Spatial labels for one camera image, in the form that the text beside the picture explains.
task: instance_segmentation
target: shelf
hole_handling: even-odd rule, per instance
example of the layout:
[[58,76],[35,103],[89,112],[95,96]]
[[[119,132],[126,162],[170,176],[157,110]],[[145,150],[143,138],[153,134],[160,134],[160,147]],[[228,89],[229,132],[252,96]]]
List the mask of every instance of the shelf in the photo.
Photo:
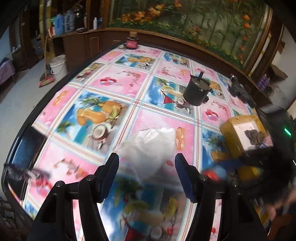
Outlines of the shelf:
[[89,34],[89,33],[94,33],[94,32],[99,32],[99,31],[102,31],[102,29],[98,28],[96,30],[88,30],[88,31],[85,31],[85,32],[82,32],[82,33],[77,33],[76,31],[73,31],[73,32],[70,32],[70,33],[67,33],[67,34],[62,34],[60,36],[50,38],[50,39],[64,38],[64,37],[68,37],[68,36],[71,36],[71,35],[78,35],[78,34]]

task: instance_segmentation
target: white plastic bag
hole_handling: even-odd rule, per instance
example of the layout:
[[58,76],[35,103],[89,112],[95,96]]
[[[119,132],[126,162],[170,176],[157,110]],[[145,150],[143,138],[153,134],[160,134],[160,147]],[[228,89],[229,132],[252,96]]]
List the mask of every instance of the white plastic bag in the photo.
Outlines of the white plastic bag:
[[114,149],[131,163],[139,181],[153,176],[176,152],[174,128],[146,129],[132,135]]

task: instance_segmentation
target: jar lid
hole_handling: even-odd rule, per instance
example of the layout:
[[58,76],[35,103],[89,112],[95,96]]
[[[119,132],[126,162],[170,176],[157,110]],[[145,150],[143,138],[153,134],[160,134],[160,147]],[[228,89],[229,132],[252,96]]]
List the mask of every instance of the jar lid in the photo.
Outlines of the jar lid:
[[130,32],[130,37],[136,38],[137,37],[137,32]]

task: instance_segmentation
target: fish tank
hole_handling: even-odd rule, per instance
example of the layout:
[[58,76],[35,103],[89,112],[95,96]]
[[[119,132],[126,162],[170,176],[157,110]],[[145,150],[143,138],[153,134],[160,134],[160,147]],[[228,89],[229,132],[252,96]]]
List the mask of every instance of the fish tank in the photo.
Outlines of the fish tank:
[[264,0],[112,0],[109,27],[177,37],[244,69],[268,12]]

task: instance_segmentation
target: concrete floor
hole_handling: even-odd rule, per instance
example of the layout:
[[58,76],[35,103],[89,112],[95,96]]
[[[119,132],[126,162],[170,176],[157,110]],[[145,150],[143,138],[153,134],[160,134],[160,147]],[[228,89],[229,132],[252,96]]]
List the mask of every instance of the concrete floor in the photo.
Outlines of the concrete floor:
[[[42,97],[57,83],[39,88],[39,78],[44,73],[44,59],[32,69],[16,74],[17,82],[0,96],[0,172],[10,147],[22,124]],[[4,196],[2,187],[0,196]]]

